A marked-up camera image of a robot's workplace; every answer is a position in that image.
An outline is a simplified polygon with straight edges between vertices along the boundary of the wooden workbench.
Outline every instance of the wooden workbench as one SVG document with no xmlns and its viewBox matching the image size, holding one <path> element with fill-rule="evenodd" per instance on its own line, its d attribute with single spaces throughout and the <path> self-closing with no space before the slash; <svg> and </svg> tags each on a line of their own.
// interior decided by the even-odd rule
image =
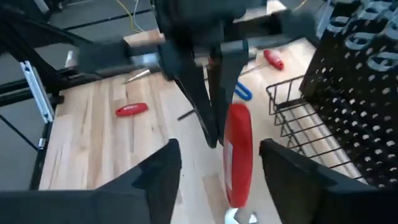
<svg viewBox="0 0 398 224">
<path fill-rule="evenodd" d="M 283 8 L 279 1 L 268 2 L 268 12 Z M 145 32 L 126 40 L 133 43 L 158 38 L 157 32 Z M 280 223 L 257 156 L 262 139 L 283 142 L 274 118 L 268 115 L 265 89 L 304 74 L 315 51 L 306 40 L 277 50 L 284 60 L 284 71 L 266 67 L 239 79 L 253 93 L 253 99 L 246 103 L 254 143 L 248 208 L 257 212 L 260 223 Z M 258 59 L 248 68 L 263 61 Z M 223 190 L 222 147 L 207 146 L 194 114 L 177 121 L 192 106 L 174 82 L 156 74 L 122 85 L 127 77 L 120 75 L 62 92 L 65 102 L 56 110 L 40 189 L 97 188 L 160 149 L 169 138 L 176 138 L 183 165 L 172 223 L 223 223 L 228 201 Z M 133 118 L 115 117 L 115 109 L 137 102 L 147 103 L 149 110 Z"/>
</svg>

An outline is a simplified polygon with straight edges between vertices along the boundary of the metal tool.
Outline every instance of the metal tool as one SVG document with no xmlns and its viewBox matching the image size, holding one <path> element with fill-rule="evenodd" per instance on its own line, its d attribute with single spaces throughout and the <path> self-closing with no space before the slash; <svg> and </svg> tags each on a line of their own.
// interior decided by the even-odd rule
<svg viewBox="0 0 398 224">
<path fill-rule="evenodd" d="M 260 68 L 264 68 L 265 66 L 267 66 L 268 65 L 268 63 L 262 63 L 262 64 L 260 64 L 260 65 L 257 65 L 256 67 L 254 67 L 254 68 L 250 68 L 249 70 L 246 70 L 246 71 L 244 71 L 244 72 L 242 72 L 239 76 L 241 76 L 241 75 L 245 75 L 245 74 L 247 74 L 247 73 L 249 73 L 249 72 L 253 72 L 253 71 L 255 71 L 255 70 L 257 70 L 257 69 L 260 69 Z"/>
<path fill-rule="evenodd" d="M 251 91 L 239 81 L 236 83 L 234 93 L 237 94 L 242 100 L 246 101 L 251 100 L 251 98 L 253 97 Z"/>
<path fill-rule="evenodd" d="M 138 75 L 136 75 L 136 76 L 134 76 L 134 77 L 132 77 L 132 78 L 129 78 L 128 80 L 126 80 L 125 82 L 123 82 L 122 85 L 125 85 L 125 84 L 127 84 L 127 83 L 131 83 L 131 82 L 133 82 L 133 81 L 135 81 L 135 80 L 138 80 L 138 79 L 140 79 L 140 78 L 142 78 L 142 77 L 146 77 L 146 76 L 148 76 L 148 75 L 150 75 L 150 74 L 151 74 L 150 70 L 147 69 L 147 70 L 145 70 L 145 71 L 139 73 Z"/>
</svg>

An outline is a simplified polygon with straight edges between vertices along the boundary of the pegboard hole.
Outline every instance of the pegboard hole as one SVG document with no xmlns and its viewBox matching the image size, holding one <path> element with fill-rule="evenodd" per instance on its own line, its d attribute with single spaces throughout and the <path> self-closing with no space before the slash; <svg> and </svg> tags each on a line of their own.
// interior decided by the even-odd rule
<svg viewBox="0 0 398 224">
<path fill-rule="evenodd" d="M 372 51 L 373 51 L 373 48 L 369 48 L 369 49 L 366 51 L 366 55 L 369 55 L 369 54 L 371 54 L 371 53 L 372 53 Z"/>
<path fill-rule="evenodd" d="M 391 91 L 391 89 L 387 87 L 387 88 L 383 89 L 383 91 L 381 91 L 381 93 L 385 95 L 385 94 L 389 93 L 390 91 Z"/>
<path fill-rule="evenodd" d="M 396 144 L 396 142 L 394 142 L 394 141 L 388 141 L 387 143 L 386 143 L 386 145 L 388 146 L 388 147 L 391 147 L 391 146 L 393 146 L 393 145 L 395 145 Z"/>
</svg>

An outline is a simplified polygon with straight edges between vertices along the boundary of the black pegboard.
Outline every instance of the black pegboard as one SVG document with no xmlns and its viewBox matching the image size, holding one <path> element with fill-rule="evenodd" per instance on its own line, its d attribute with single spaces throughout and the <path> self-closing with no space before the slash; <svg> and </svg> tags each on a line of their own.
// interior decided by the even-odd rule
<svg viewBox="0 0 398 224">
<path fill-rule="evenodd" d="M 337 3 L 300 87 L 362 176 L 398 189 L 397 1 Z"/>
</svg>

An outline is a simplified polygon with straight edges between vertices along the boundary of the blue pliers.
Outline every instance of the blue pliers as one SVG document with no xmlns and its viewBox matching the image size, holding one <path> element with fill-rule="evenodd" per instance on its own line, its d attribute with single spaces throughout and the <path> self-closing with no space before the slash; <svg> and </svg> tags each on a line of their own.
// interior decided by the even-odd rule
<svg viewBox="0 0 398 224">
<path fill-rule="evenodd" d="M 250 92 L 250 90 L 248 90 L 246 88 L 246 86 L 244 86 L 242 83 L 240 83 L 239 81 L 236 83 L 236 88 L 234 90 L 234 92 L 242 99 L 242 100 L 246 100 L 249 101 L 251 100 L 251 98 L 253 97 L 252 93 Z"/>
</svg>

